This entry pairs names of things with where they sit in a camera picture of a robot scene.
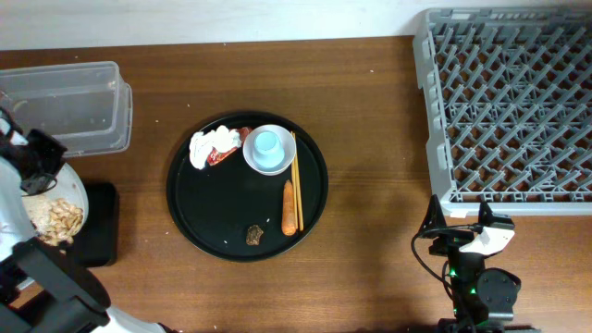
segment black tray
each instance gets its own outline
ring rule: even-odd
[[[166,198],[181,233],[206,253],[237,262],[273,257],[306,237],[323,213],[328,194],[327,166],[313,139],[296,124],[284,117],[250,111],[223,116],[199,130],[266,124],[279,125],[297,135],[304,232],[291,237],[281,232],[283,188],[291,178],[290,168],[277,176],[261,175],[247,165],[239,149],[218,165],[198,170],[189,161],[189,137],[168,171]],[[246,243],[247,229],[255,224],[264,235],[258,246],[250,246]]]

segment bowl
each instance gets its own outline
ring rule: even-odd
[[[281,148],[284,151],[284,157],[281,162],[274,167],[264,167],[258,164],[255,161],[254,154],[255,152],[255,138],[261,133],[264,132],[272,132],[277,135],[279,138],[279,142]],[[242,146],[242,155],[244,156],[245,161],[253,170],[259,172],[265,176],[275,176],[279,175],[280,173],[286,171],[286,169],[291,165],[292,161],[294,160],[294,156],[296,155],[296,141],[292,137],[292,134],[281,126],[278,125],[263,125],[256,129],[254,129],[245,139],[244,144]]]

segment dark food scrap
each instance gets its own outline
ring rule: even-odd
[[[247,231],[247,245],[259,245],[261,235],[263,235],[263,231],[259,226],[250,226]]]

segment food in bowl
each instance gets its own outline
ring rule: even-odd
[[[48,245],[57,246],[62,241],[71,244],[82,228],[82,209],[64,198],[52,201],[41,194],[24,197],[23,203],[39,239]]]

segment gray dish rack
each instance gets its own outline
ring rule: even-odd
[[[413,52],[447,215],[592,215],[592,11],[432,9]]]

